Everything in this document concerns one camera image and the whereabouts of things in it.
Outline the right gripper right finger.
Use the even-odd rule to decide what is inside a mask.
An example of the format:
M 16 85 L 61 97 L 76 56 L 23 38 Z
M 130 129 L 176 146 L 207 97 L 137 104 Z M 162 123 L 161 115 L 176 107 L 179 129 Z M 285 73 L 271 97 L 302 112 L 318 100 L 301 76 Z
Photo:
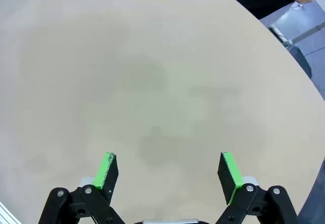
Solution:
M 227 204 L 217 223 L 242 223 L 248 215 L 259 223 L 298 223 L 286 189 L 275 185 L 264 190 L 245 181 L 230 152 L 220 154 L 217 174 Z

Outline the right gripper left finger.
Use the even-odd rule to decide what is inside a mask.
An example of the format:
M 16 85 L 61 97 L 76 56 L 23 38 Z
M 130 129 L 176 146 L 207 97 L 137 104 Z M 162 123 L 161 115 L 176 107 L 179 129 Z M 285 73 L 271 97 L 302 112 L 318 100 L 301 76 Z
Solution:
M 110 206 L 117 178 L 116 154 L 107 152 L 89 184 L 73 192 L 63 187 L 51 190 L 39 223 L 79 223 L 86 217 L 92 218 L 94 223 L 124 223 Z

